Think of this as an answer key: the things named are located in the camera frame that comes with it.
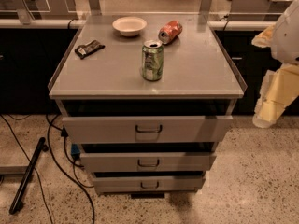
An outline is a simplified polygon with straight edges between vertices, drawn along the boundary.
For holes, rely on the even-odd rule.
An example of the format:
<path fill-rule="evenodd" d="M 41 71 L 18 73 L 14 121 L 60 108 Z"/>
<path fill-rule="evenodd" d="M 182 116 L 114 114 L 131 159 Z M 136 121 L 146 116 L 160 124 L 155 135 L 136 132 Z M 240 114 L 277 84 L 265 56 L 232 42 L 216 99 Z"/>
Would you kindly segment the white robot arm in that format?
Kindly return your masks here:
<path fill-rule="evenodd" d="M 271 49 L 282 62 L 277 71 L 263 77 L 252 122 L 260 128 L 274 125 L 285 109 L 299 97 L 299 0 L 293 0 L 274 25 L 256 35 L 251 44 Z"/>

